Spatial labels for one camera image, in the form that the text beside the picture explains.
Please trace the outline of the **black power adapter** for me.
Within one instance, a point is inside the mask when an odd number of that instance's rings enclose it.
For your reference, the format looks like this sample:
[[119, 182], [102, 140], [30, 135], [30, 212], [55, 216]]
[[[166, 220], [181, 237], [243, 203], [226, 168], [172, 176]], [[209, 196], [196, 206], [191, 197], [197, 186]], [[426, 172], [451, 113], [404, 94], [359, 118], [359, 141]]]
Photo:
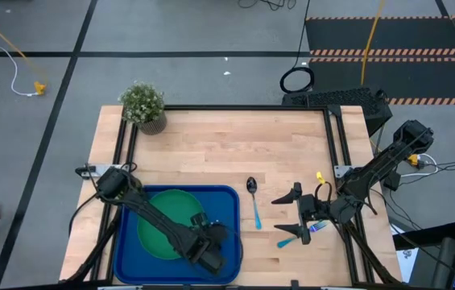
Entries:
[[390, 172], [384, 179], [383, 179], [383, 186], [391, 191], [396, 191], [399, 187], [401, 175], [396, 172]]

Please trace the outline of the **iridescent metal fork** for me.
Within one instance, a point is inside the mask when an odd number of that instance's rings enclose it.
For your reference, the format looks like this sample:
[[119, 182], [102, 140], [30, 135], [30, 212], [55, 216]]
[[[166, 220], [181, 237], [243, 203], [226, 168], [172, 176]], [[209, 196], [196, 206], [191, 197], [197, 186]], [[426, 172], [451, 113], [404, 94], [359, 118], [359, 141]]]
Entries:
[[[309, 232], [310, 232], [310, 233], [315, 233], [315, 232], [317, 232], [317, 231], [319, 231], [319, 230], [325, 228], [326, 226], [327, 226], [327, 222], [326, 222], [326, 221], [319, 221], [319, 222], [316, 222], [315, 224], [310, 225], [310, 226], [308, 227], [308, 229], [309, 229]], [[279, 241], [279, 242], [277, 243], [277, 247], [278, 247], [278, 248], [283, 248], [283, 247], [285, 247], [288, 243], [293, 242], [293, 241], [295, 241], [295, 240], [297, 240], [297, 237], [296, 237], [296, 236], [293, 236], [293, 237], [290, 237], [290, 238], [286, 238], [286, 239], [284, 239], [284, 240], [282, 240], [282, 241]]]

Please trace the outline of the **potted plant in striped pot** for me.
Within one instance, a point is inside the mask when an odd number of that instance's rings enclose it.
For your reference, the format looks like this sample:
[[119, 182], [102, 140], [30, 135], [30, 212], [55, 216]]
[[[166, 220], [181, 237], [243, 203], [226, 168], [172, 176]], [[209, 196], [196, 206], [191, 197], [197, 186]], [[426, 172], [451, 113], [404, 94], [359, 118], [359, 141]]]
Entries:
[[168, 123], [163, 96], [154, 85], [134, 83], [118, 97], [123, 106], [122, 118], [145, 135], [162, 133]]

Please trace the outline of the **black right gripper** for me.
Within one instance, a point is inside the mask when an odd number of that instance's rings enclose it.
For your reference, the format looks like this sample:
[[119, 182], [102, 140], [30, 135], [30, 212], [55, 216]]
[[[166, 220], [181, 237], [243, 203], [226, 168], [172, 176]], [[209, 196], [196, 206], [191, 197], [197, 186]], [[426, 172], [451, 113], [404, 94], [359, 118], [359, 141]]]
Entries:
[[[318, 193], [324, 186], [328, 186], [328, 197], [326, 201], [322, 201]], [[311, 242], [311, 234], [308, 229], [308, 222], [329, 220], [329, 205], [333, 192], [333, 186], [326, 181], [325, 184], [319, 184], [314, 194], [303, 194], [302, 185], [300, 182], [295, 182], [289, 193], [283, 197], [273, 200], [273, 205], [284, 205], [296, 202], [299, 216], [298, 224], [274, 225], [278, 230], [286, 231], [299, 238], [303, 245], [308, 245]]]

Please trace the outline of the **black perforated box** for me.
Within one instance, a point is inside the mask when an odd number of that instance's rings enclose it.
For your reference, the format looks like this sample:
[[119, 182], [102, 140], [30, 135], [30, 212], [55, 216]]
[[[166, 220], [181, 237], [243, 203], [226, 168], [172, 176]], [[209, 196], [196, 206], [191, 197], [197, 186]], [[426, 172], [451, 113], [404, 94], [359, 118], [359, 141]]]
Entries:
[[357, 87], [334, 91], [308, 91], [288, 93], [282, 98], [283, 106], [360, 106], [364, 114], [369, 136], [378, 131], [391, 117], [382, 89]]

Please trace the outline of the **black mat with hazard stripes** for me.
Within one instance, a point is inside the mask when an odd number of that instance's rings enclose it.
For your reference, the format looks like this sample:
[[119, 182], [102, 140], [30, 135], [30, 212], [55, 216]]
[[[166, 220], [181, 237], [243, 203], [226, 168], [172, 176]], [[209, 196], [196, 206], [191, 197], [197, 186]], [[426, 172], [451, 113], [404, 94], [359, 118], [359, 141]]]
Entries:
[[383, 89], [393, 105], [455, 105], [455, 15], [311, 17], [317, 90]]

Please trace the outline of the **black spoon with blue handle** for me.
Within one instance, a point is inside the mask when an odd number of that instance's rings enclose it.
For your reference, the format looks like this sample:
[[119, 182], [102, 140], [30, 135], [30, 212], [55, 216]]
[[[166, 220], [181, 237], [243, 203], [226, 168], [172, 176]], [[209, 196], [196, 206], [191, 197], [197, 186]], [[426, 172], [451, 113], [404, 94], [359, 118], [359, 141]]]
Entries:
[[255, 194], [257, 192], [257, 188], [258, 188], [258, 185], [257, 185], [257, 182], [256, 182], [255, 178], [250, 176], [247, 179], [247, 181], [246, 181], [246, 189], [249, 192], [249, 194], [251, 195], [252, 201], [253, 201], [255, 227], [256, 227], [257, 230], [261, 230], [262, 229], [262, 223], [261, 223], [261, 220], [260, 220], [260, 216], [259, 216], [259, 212], [258, 212], [258, 206], [257, 206], [257, 202], [256, 202], [256, 199], [255, 199]]

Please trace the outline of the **white paper sheet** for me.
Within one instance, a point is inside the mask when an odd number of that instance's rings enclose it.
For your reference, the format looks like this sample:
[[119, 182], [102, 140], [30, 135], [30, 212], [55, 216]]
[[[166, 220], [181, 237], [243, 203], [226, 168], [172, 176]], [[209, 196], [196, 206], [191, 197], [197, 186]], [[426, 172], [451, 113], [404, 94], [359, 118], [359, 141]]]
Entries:
[[399, 261], [399, 269], [402, 276], [402, 281], [408, 283], [411, 279], [413, 267], [416, 262], [418, 248], [396, 251]]

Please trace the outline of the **blue plastic tray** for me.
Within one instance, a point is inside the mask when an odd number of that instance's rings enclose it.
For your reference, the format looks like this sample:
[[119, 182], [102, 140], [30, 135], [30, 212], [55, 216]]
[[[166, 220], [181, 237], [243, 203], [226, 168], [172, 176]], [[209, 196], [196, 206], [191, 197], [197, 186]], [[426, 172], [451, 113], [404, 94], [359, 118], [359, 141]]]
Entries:
[[225, 265], [219, 275], [212, 275], [200, 265], [191, 265], [185, 259], [163, 260], [149, 254], [141, 245], [137, 233], [138, 216], [129, 209], [122, 210], [122, 221], [114, 252], [113, 269], [124, 284], [228, 284], [240, 271], [239, 197], [227, 185], [146, 185], [151, 199], [169, 189], [191, 193], [203, 206], [208, 221], [222, 224], [227, 239], [221, 244]]

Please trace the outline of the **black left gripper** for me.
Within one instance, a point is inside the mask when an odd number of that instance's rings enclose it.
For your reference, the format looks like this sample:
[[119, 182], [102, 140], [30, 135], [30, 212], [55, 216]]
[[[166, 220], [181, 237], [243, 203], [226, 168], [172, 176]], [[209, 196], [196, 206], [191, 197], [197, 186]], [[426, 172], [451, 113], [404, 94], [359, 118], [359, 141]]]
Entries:
[[225, 258], [221, 254], [221, 244], [228, 236], [225, 226], [213, 223], [191, 227], [190, 230], [192, 237], [186, 258], [191, 263], [198, 263], [210, 274], [219, 275], [225, 265]]

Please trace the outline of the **green round plate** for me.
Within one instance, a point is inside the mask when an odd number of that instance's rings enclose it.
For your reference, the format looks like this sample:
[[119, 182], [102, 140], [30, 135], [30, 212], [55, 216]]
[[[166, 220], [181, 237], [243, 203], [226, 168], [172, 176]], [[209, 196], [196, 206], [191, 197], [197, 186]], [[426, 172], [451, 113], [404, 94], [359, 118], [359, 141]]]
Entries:
[[[192, 216], [204, 212], [202, 204], [191, 193], [179, 189], [157, 193], [150, 199], [150, 203], [172, 221], [185, 226], [192, 226]], [[141, 217], [138, 219], [137, 233], [143, 248], [157, 259], [181, 258], [167, 237]]]

